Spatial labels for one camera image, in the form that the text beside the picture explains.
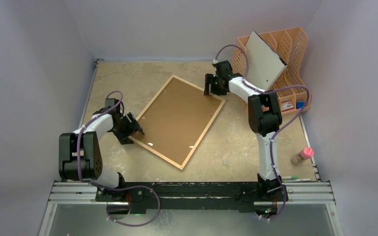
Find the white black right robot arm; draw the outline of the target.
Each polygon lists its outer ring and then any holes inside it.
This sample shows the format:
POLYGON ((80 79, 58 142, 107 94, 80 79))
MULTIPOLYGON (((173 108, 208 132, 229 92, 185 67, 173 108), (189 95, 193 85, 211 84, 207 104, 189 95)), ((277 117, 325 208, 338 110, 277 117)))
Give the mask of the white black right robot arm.
POLYGON ((275 93, 266 92, 233 73, 229 61, 213 60, 214 74, 205 75, 204 95, 232 93, 243 99, 248 107, 248 123, 256 135, 259 148, 257 195, 263 200, 273 197, 282 182, 277 159, 277 132, 282 115, 275 93))

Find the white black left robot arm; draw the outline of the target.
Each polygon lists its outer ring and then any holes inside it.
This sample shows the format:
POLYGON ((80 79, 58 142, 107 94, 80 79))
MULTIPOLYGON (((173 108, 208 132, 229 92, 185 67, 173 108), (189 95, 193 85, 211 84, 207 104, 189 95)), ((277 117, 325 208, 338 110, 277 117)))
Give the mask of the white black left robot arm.
POLYGON ((104 107, 96 111, 88 123, 59 136, 59 175, 63 180, 89 183, 101 191, 107 190, 114 201, 121 201, 127 191, 139 186, 126 186, 121 173, 104 167, 99 140, 106 133, 112 133, 121 145, 128 145, 134 143, 132 135, 144 134, 144 131, 131 112, 124 112, 122 101, 105 99, 104 107))

